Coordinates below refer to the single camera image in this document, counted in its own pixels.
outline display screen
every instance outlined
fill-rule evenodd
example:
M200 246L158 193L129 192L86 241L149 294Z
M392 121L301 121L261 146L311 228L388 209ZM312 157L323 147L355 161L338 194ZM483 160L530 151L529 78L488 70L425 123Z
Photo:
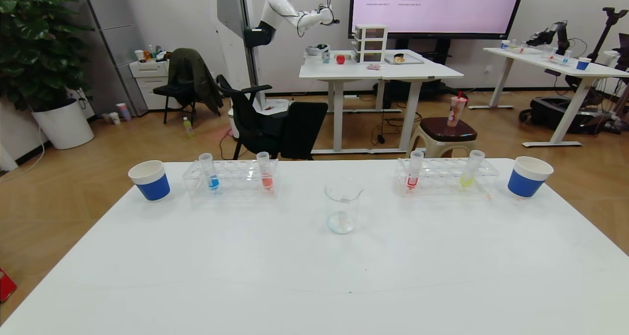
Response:
M389 33L487 34L509 32L519 0L352 0L356 24L384 24Z

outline black chair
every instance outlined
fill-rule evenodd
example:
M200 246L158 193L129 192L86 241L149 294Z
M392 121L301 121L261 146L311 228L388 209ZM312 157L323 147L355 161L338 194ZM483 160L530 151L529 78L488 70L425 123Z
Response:
M190 113L190 124L195 124L195 115L196 115L196 97L195 97L195 84L168 84L166 86L161 86L153 89L153 93L156 95L163 95L166 97L166 107L164 108L164 124L166 124L166 120L168 118L168 112L184 112ZM182 109L170 109L168 107L168 102L170 98L175 98L177 102L189 104L191 109L190 111L185 111Z
M242 145L253 153L269 152L273 159L281 153L284 158L312 160L312 148L328 112L326 103L295 102L288 112L263 115L254 109L253 103L258 92L272 89L271 86L238 91L231 88L223 75L216 78L216 83L219 91L233 103L234 122L239 133L234 160L238 160Z

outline jacket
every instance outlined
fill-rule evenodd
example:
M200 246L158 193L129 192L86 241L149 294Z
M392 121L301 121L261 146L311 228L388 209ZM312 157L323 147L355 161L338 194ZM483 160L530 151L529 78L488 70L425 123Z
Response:
M207 69L205 61L195 49L178 48L171 54L168 70L168 84L195 83L196 100L205 103L216 115L223 107L223 97Z

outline red liquid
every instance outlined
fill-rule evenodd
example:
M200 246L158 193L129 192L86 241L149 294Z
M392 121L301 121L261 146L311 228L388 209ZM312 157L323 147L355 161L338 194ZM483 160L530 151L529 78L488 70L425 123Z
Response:
M273 188L273 178L271 177L271 174L262 176L262 186L266 190L271 190Z
M415 189L418 181L420 181L418 177L409 176L406 179L406 186L408 187L409 190Z

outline blue paper cup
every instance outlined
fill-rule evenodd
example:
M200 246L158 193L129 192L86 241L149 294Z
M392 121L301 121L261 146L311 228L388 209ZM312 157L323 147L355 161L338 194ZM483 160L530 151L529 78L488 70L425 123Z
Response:
M588 57L580 57L579 62L577 62L577 69L584 70L588 68L588 65L591 61L592 60Z
M517 196L532 197L553 172L553 167L542 160L518 157L507 187Z
M168 185L164 163L146 161L129 170L129 178L139 188L148 201L158 201L171 192Z

